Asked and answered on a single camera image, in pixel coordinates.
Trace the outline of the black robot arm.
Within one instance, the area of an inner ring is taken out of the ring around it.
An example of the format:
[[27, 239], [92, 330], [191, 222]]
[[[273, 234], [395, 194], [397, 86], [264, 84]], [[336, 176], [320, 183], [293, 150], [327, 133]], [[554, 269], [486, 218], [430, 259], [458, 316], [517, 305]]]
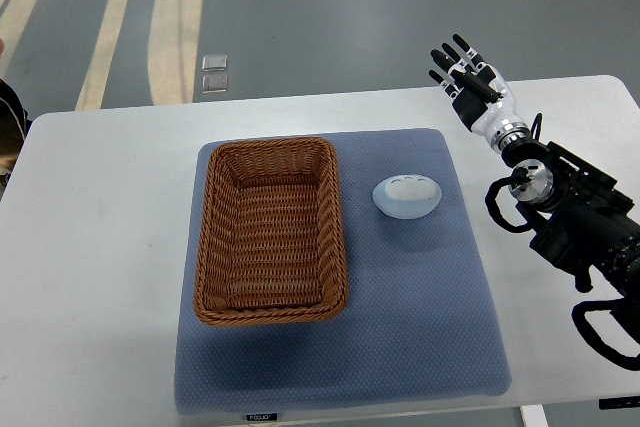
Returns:
[[639, 225], [629, 218], [632, 199], [616, 190], [616, 181], [564, 147], [542, 144], [542, 119], [531, 127], [507, 121], [492, 147], [511, 168], [485, 196], [490, 217], [511, 233], [533, 231], [532, 250], [555, 268], [573, 276], [578, 291], [591, 290], [596, 268], [620, 298], [584, 301], [571, 313], [585, 342], [599, 355], [630, 371], [637, 356], [607, 345], [587, 316], [607, 311], [633, 339], [639, 338]]

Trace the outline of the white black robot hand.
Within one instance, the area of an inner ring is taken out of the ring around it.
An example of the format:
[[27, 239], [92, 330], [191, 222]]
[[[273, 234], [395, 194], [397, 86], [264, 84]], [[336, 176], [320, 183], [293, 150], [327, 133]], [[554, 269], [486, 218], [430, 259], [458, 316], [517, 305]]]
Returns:
[[499, 71], [462, 36], [430, 52], [436, 65], [429, 71], [450, 98], [465, 128], [486, 140], [497, 153], [529, 138], [531, 129], [517, 113], [517, 101]]

